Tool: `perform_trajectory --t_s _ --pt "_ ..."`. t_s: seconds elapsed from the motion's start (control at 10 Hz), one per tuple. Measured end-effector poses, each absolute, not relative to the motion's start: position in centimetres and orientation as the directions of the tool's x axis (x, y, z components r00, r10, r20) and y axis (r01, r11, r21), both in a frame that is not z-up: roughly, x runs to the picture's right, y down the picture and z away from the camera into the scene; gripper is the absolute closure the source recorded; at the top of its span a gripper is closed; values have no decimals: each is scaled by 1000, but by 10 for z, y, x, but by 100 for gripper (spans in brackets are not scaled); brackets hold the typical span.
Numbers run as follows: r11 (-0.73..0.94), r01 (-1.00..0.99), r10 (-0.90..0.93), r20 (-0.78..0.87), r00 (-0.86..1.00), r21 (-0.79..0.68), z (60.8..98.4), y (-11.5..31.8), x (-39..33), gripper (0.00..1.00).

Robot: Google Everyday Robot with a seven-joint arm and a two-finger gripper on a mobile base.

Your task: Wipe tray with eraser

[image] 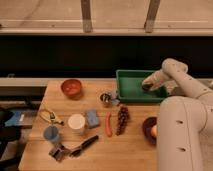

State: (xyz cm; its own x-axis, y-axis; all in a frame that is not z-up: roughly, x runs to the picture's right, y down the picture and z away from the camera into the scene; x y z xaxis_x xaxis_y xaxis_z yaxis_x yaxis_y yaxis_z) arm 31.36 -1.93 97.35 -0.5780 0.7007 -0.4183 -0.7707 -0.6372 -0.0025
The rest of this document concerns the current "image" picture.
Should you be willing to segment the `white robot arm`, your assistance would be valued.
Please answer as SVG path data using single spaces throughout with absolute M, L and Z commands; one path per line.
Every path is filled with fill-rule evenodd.
M 153 91 L 174 80 L 185 96 L 164 99 L 157 115 L 157 171 L 203 171 L 199 134 L 213 134 L 213 90 L 187 74 L 188 66 L 172 58 L 144 79 Z

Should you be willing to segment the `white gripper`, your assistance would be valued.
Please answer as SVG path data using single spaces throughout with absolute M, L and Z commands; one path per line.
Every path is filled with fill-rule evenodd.
M 166 74 L 162 70 L 155 71 L 142 81 L 143 85 L 150 85 L 149 91 L 154 91 L 160 88 L 167 80 Z

